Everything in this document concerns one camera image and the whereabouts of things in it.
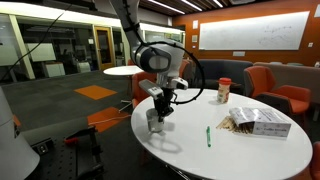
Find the orange rug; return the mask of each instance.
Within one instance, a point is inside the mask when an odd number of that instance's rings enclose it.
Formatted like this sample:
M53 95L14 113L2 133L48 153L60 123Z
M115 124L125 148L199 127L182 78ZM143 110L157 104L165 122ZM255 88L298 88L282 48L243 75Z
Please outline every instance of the orange rug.
M75 89L77 93L80 93L82 95L85 95L89 98L92 98L94 100L98 100L107 96L111 96L117 92L112 91L110 89L106 89L100 86L92 85L80 89Z
M88 125L96 126L98 132L107 130L108 128L118 124L122 120L130 117L126 112L120 112L119 109L109 107L102 111L96 112L87 117Z
M16 115L13 115L13 121L16 124L16 126L21 126L21 122L19 121L18 117Z

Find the wall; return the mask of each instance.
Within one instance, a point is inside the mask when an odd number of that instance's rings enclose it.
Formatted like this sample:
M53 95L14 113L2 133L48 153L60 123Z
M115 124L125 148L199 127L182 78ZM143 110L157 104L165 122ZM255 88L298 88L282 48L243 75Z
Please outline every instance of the wall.
M252 62L299 62L304 65L314 66L315 62L317 60L320 60L320 18L314 18L315 10L318 4L320 4L320 1L318 0L273 0L257 4L174 17L173 26L186 26L186 49L190 52L193 52L193 54L198 59L223 58L249 60ZM244 57L234 57L232 56L233 51L199 51L199 44L192 43L191 41L192 35L199 36L199 28L201 23L252 18L258 16L268 16L301 11L310 11L310 15L301 40L300 49L296 51L251 50L245 51L246 54ZM198 29L192 29L194 20L198 20ZM313 42L312 48L308 48L309 42Z

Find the pen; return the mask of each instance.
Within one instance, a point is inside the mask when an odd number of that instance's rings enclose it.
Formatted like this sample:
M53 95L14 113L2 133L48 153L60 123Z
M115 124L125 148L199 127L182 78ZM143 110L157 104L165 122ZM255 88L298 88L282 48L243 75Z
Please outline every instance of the pen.
M207 127L207 144L208 144L208 147L211 147L211 141L210 141L210 126Z

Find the orange armchair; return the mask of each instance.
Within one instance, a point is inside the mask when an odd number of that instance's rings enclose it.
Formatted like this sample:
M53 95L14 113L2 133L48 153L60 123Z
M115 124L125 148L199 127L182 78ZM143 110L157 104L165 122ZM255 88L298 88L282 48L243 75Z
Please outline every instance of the orange armchair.
M252 66L244 70L246 95L262 101L287 115L303 115L309 108L311 92L307 88L283 85L274 89L276 80L270 68Z
M179 77L180 78L183 78L183 74L184 74L184 71L185 69L187 68L187 65L189 64L190 62L186 59L183 59L182 62L181 62L181 65L180 65L180 69L179 69Z
M147 72L140 72L137 74L134 74L132 76L132 90L133 90L133 96L132 96L132 106L135 108L141 101L149 97L149 94L147 94L142 88L139 86L139 82L148 79L151 82L156 82L157 74L155 73L147 73Z
M135 64L132 61L132 59L128 59L127 66L133 66L133 65L135 65Z
M310 163L310 175L313 180L320 180L320 142L313 144L313 156Z

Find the jar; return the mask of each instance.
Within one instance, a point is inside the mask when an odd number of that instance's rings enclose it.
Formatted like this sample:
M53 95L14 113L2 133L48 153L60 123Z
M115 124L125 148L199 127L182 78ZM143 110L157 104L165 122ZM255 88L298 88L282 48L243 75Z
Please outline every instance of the jar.
M219 103L226 103L229 99L229 92L230 92L230 78L220 78L219 79L219 89L218 89L218 97L217 101Z

